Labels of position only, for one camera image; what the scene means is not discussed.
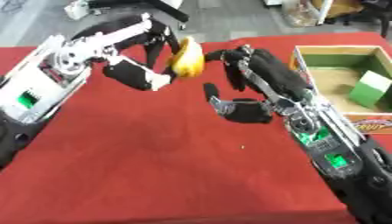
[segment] chair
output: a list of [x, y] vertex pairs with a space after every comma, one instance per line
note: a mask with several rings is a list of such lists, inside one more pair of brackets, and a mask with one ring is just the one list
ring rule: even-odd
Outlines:
[[3, 6], [0, 8], [0, 12], [15, 12], [22, 9], [26, 0], [4, 0]]
[[169, 4], [164, 3], [161, 0], [91, 0], [88, 1], [88, 7], [90, 9], [100, 9], [140, 3], [150, 4], [154, 8], [157, 8], [160, 11], [163, 11], [171, 17], [177, 19], [178, 21], [183, 23], [180, 26], [181, 29], [185, 29], [185, 23], [189, 21], [189, 16], [187, 14], [185, 14], [181, 10], [177, 10], [171, 7]]
[[390, 0], [362, 0], [365, 7], [362, 14], [381, 21], [381, 36], [386, 38], [389, 20], [392, 18], [392, 2]]

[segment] table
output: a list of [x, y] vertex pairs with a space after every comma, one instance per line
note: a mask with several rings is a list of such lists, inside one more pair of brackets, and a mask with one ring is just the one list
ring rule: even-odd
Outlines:
[[[285, 62], [295, 45], [379, 45], [392, 55], [389, 44], [370, 32], [203, 46], [209, 52], [247, 43]], [[1, 73], [31, 49], [0, 48]], [[127, 54], [143, 56], [140, 48]], [[164, 65], [161, 58], [157, 67]], [[256, 97], [231, 90], [218, 62], [201, 77], [159, 92], [129, 89], [97, 66], [0, 174], [0, 223], [353, 223], [281, 118], [270, 125], [226, 122], [205, 101], [202, 84], [208, 81], [225, 99]], [[376, 139], [392, 147], [390, 136]]]

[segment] chair leg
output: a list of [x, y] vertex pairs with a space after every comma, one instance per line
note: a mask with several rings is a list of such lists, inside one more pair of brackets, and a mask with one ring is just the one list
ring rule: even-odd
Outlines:
[[389, 17], [386, 15], [380, 15], [378, 19], [381, 21], [381, 36], [386, 38], [389, 30]]
[[351, 22], [351, 14], [346, 14], [343, 16], [343, 25], [350, 25]]
[[164, 3], [161, 0], [150, 0], [146, 2], [167, 13], [169, 16], [179, 20], [181, 23], [187, 23], [189, 21], [189, 15], [185, 14], [181, 10], [171, 7], [169, 4]]

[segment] green box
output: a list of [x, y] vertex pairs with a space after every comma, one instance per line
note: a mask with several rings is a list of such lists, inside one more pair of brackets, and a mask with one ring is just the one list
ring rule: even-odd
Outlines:
[[391, 79], [372, 71], [366, 72], [348, 95], [348, 98], [360, 105], [373, 108], [385, 95], [391, 85]]
[[[369, 81], [359, 83], [368, 71], [392, 80], [392, 60], [382, 47], [300, 45], [294, 49], [290, 68], [299, 71], [363, 133], [392, 134], [392, 87], [377, 92], [374, 86], [378, 85], [371, 81], [371, 87]], [[371, 97], [365, 99], [363, 93]]]

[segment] yellow object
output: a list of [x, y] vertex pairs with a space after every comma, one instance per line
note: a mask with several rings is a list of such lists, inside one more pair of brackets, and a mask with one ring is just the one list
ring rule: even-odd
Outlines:
[[169, 64], [178, 77], [192, 78], [201, 75], [205, 60], [201, 45], [193, 37], [181, 41], [180, 51], [174, 55]]

